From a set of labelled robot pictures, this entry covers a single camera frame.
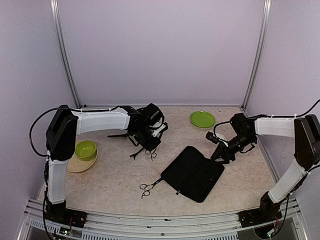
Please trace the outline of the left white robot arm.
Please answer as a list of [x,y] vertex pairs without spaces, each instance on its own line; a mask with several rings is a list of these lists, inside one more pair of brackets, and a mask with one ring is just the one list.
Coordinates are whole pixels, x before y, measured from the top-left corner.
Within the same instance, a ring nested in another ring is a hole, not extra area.
[[121,130],[135,146],[152,152],[161,143],[168,129],[165,116],[153,103],[138,109],[120,105],[109,109],[72,109],[67,105],[54,108],[55,114],[46,133],[46,184],[45,212],[63,223],[70,218],[66,208],[65,178],[67,164],[76,149],[78,135]]

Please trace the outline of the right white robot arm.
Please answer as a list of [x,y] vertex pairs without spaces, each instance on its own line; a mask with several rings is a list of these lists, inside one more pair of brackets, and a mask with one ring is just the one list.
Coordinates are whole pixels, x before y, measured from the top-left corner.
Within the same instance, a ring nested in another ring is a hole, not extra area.
[[258,136],[278,136],[294,139],[294,159],[279,181],[260,199],[255,217],[266,222],[275,215],[279,205],[293,191],[299,188],[307,175],[317,168],[320,161],[320,123],[314,114],[295,116],[257,115],[246,117],[235,114],[230,120],[236,136],[231,140],[222,138],[215,131],[206,138],[217,144],[211,159],[229,164],[236,159],[236,153],[243,153],[246,146],[252,148]]

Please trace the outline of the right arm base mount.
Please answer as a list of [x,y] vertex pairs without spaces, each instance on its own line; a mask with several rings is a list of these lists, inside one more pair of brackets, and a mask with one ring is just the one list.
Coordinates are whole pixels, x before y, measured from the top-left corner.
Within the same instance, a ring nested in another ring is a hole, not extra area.
[[279,210],[275,211],[262,211],[259,208],[250,210],[243,210],[238,213],[239,221],[242,228],[260,225],[275,221],[276,218],[281,219],[283,217]]

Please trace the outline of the silver scissors black blades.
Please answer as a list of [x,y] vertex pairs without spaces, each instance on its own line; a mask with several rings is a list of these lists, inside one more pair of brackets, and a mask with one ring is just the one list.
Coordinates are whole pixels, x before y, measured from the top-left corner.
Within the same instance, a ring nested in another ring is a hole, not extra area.
[[145,154],[150,156],[151,161],[153,162],[154,159],[157,157],[157,149],[153,149],[153,150],[145,150]]

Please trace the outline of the black tool pouch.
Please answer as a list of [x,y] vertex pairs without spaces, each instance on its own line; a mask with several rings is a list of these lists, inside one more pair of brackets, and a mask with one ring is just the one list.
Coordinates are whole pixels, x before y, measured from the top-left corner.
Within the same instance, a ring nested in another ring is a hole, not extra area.
[[202,203],[224,170],[223,164],[206,158],[193,146],[186,146],[160,177],[179,194]]

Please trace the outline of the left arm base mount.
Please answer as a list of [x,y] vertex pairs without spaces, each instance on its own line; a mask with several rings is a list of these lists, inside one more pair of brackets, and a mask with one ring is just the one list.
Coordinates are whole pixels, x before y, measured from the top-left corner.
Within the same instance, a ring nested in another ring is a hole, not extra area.
[[44,204],[44,218],[54,223],[84,228],[87,215],[84,211],[66,208],[66,201],[59,204],[51,202]]

